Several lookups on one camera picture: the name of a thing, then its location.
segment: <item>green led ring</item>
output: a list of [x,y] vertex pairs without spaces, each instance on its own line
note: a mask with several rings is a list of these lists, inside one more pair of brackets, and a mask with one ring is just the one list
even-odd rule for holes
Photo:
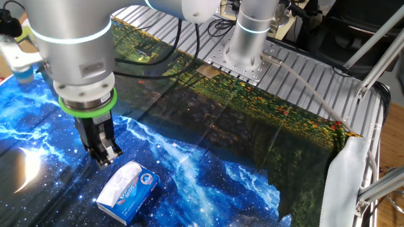
[[99,117],[103,114],[106,114],[109,110],[112,109],[112,107],[114,107],[117,99],[118,99],[118,94],[116,93],[116,90],[114,88],[114,95],[112,96],[111,101],[108,103],[108,105],[106,105],[98,110],[94,110],[91,112],[82,112],[82,111],[77,111],[77,110],[71,110],[62,102],[61,97],[59,97],[59,104],[60,104],[62,110],[65,113],[67,113],[68,115],[72,115],[73,117],[77,117],[77,118],[87,119],[87,118]]

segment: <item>tissue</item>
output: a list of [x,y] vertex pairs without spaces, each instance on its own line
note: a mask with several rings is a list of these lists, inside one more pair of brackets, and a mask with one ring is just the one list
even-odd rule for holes
[[159,183],[159,177],[130,161],[122,166],[102,189],[98,208],[127,225]]

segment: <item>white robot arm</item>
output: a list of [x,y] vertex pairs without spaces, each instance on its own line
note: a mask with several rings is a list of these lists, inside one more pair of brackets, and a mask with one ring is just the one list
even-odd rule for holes
[[[116,102],[115,66],[110,15],[118,9],[142,5],[180,19],[202,23],[211,18],[220,0],[25,0],[25,8],[40,56],[45,62],[62,109],[75,119],[75,127],[90,156],[108,166],[122,154],[115,143],[111,108]],[[2,37],[0,48],[12,69]],[[32,55],[38,62],[40,57]]]

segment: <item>metal rod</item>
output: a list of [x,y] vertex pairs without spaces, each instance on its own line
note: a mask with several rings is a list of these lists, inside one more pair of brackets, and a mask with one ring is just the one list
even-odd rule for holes
[[390,45],[389,49],[383,54],[379,62],[373,67],[372,71],[367,75],[360,85],[360,90],[357,93],[357,98],[363,99],[370,87],[382,75],[384,70],[390,65],[394,58],[404,48],[404,29],[400,32],[394,42]]
[[404,185],[404,166],[396,168],[386,176],[359,192],[358,201],[372,203]]
[[351,68],[364,54],[366,54],[390,29],[404,17],[404,5],[343,65]]

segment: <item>printed backdrop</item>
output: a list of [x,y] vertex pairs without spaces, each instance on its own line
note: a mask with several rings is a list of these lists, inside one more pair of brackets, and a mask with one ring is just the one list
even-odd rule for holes
[[[112,32],[116,57],[153,62],[171,48],[118,19]],[[158,66],[116,70],[161,76],[191,59],[177,50]],[[349,136],[341,123],[228,74],[206,78],[196,72],[202,65],[178,82],[116,77],[114,124],[124,154],[103,170],[46,74],[30,84],[7,80],[0,86],[1,226],[122,226],[95,199],[130,160],[161,178],[131,226],[318,226],[328,165]]]

